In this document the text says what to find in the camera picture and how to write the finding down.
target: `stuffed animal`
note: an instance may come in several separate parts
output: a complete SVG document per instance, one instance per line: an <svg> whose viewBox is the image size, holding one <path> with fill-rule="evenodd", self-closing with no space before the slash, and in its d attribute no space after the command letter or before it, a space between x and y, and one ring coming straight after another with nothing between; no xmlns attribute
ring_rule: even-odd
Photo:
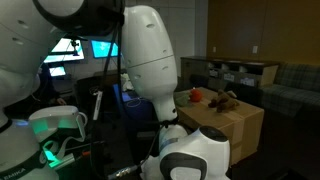
<svg viewBox="0 0 320 180"><path fill-rule="evenodd" d="M217 107L217 112L222 112L223 110L233 109L239 106L239 102L236 100L237 95L232 91L224 92L223 90L218 90L217 99L212 99L208 104L209 108Z"/></svg>

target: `wall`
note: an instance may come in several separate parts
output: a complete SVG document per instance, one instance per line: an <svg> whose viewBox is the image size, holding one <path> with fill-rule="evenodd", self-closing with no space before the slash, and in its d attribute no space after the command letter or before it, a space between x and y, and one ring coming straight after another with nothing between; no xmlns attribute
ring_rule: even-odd
<svg viewBox="0 0 320 180"><path fill-rule="evenodd" d="M207 56L320 64L320 1L209 0L208 6Z"/></svg>

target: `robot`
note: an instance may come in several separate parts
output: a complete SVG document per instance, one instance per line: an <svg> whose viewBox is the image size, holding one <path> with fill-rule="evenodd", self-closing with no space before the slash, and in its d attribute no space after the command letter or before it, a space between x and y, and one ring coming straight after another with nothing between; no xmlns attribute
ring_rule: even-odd
<svg viewBox="0 0 320 180"><path fill-rule="evenodd" d="M177 86L174 54L159 14L147 6L124 8L122 0L2 0L1 109L36 89L38 68L60 38L105 40L115 30L122 35L122 53L135 90L152 101L160 124L166 124L159 136L160 155L142 161L141 177L227 180L228 139L211 127L188 135L172 123L178 120L173 101ZM31 126L9 120L2 110L0 142L0 180L59 179ZM127 170L108 178L121 177Z"/></svg>

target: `screen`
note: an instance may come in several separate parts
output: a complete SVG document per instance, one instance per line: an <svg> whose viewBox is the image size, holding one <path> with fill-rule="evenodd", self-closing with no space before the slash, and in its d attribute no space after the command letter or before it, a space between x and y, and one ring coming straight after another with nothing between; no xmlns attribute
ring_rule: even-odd
<svg viewBox="0 0 320 180"><path fill-rule="evenodd" d="M91 45L94 58L99 59L108 56L111 47L111 42L91 41ZM118 46L116 43L113 44L111 56L118 56Z"/></svg>
<svg viewBox="0 0 320 180"><path fill-rule="evenodd" d="M76 43L79 44L79 46L76 46L76 51L78 52L78 56L74 56L72 54L49 55L44 60L44 63L74 61L74 60L84 59L83 49L82 49L80 40L76 40ZM64 52L64 51L74 51L74 48L71 45L71 39L61 38L61 40L58 42L58 44L53 48L51 52Z"/></svg>
<svg viewBox="0 0 320 180"><path fill-rule="evenodd" d="M63 66L50 68L50 74L52 77L56 76L64 76L66 75L66 71L64 70Z"/></svg>

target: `gray sofa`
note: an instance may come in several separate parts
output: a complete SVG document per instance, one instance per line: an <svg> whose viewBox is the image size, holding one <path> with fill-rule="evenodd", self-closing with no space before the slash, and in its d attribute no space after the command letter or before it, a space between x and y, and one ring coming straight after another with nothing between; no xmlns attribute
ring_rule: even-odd
<svg viewBox="0 0 320 180"><path fill-rule="evenodd" d="M280 65L274 84L263 87L262 106L295 117L301 109L320 111L320 66Z"/></svg>

